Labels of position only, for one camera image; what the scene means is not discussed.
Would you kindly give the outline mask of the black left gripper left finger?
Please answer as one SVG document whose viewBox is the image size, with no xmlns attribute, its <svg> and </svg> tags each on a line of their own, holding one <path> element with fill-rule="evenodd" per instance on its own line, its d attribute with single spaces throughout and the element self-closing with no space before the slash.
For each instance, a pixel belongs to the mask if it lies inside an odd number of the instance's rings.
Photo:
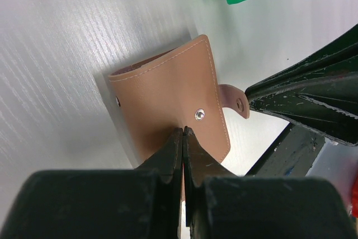
<svg viewBox="0 0 358 239">
<path fill-rule="evenodd" d="M 133 170 L 44 170 L 23 184 L 2 238 L 179 238 L 182 129 Z"/>
</svg>

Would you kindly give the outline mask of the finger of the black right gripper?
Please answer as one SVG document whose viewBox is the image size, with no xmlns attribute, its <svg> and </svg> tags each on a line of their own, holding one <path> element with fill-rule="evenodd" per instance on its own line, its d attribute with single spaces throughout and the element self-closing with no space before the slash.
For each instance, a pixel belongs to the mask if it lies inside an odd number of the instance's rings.
<svg viewBox="0 0 358 239">
<path fill-rule="evenodd" d="M 357 145 L 357 26 L 246 89 L 249 108 Z"/>
</svg>

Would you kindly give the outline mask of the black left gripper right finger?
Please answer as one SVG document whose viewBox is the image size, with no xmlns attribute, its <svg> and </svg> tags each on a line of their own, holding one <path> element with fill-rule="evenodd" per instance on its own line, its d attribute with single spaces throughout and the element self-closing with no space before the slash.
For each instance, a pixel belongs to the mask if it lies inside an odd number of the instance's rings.
<svg viewBox="0 0 358 239">
<path fill-rule="evenodd" d="M 240 177 L 183 131 L 186 225 L 192 238 L 356 238 L 342 199 L 313 177 Z"/>
</svg>

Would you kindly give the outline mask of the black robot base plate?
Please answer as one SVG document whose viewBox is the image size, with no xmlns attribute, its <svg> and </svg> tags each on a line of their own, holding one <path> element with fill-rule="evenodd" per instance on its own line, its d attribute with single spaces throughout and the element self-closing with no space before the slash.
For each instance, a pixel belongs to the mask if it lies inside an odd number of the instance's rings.
<svg viewBox="0 0 358 239">
<path fill-rule="evenodd" d="M 324 144 L 322 135 L 290 123 L 246 175 L 304 177 Z"/>
</svg>

